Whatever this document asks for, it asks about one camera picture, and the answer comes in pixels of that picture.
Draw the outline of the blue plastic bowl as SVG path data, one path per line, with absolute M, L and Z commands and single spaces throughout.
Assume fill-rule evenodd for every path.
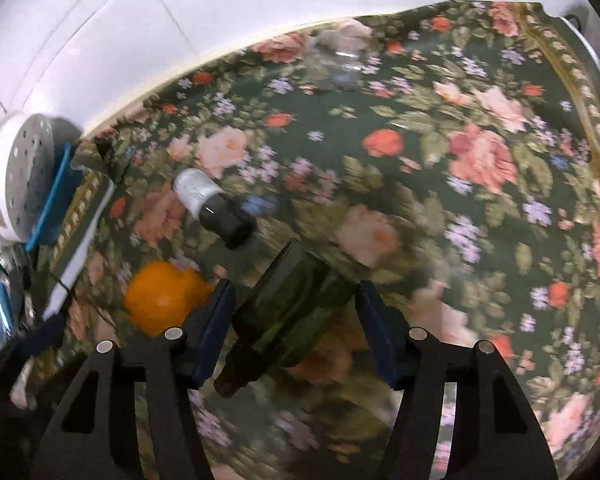
M 83 172 L 71 165 L 73 154 L 72 144 L 65 142 L 59 152 L 54 178 L 42 212 L 38 215 L 30 240 L 24 244 L 26 252 L 33 252 L 38 245 L 54 244 L 58 239 L 65 214 L 83 179 Z

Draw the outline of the white box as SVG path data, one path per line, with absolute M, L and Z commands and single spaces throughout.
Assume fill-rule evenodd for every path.
M 74 193 L 44 269 L 47 290 L 38 316 L 40 325 L 72 303 L 73 286 L 86 265 L 100 216 L 112 194 L 114 184 L 100 174 L 89 174 Z

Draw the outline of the orange fruit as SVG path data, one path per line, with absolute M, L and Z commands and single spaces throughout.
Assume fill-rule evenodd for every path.
M 144 266 L 129 282 L 123 307 L 138 330 L 157 337 L 168 328 L 181 326 L 210 295 L 211 286 L 194 269 L 156 261 Z

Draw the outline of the dark green glass bottle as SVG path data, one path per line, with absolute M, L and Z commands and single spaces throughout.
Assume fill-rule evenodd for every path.
M 214 381 L 230 398 L 273 367 L 294 367 L 355 292 L 355 284 L 291 240 L 236 310 L 237 340 Z

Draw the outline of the small brown medicine bottle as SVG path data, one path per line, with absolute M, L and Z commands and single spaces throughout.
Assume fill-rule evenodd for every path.
M 256 222 L 202 170 L 188 168 L 173 181 L 173 191 L 189 213 L 229 250 L 248 243 Z

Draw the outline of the clear plastic wrapper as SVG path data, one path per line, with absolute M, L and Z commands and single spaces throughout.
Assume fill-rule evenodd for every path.
M 306 80 L 320 91 L 358 88 L 369 42 L 366 30 L 324 30 L 306 46 Z

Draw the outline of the white perforated lid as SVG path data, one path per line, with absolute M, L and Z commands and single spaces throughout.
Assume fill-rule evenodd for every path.
M 0 252 L 27 243 L 43 207 L 64 146 L 81 129 L 63 117 L 11 112 L 0 122 Z

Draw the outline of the floral green table mat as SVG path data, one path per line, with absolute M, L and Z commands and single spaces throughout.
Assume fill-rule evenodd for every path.
M 306 80 L 324 30 L 370 35 L 358 88 Z M 449 344 L 491 341 L 560 478 L 600 436 L 600 66 L 537 3 L 448 1 L 287 32 L 199 66 L 96 133 L 114 194 L 65 340 L 30 362 L 31 400 L 102 339 L 156 261 L 242 292 L 295 240 Z M 178 200 L 202 170 L 256 222 L 226 248 Z

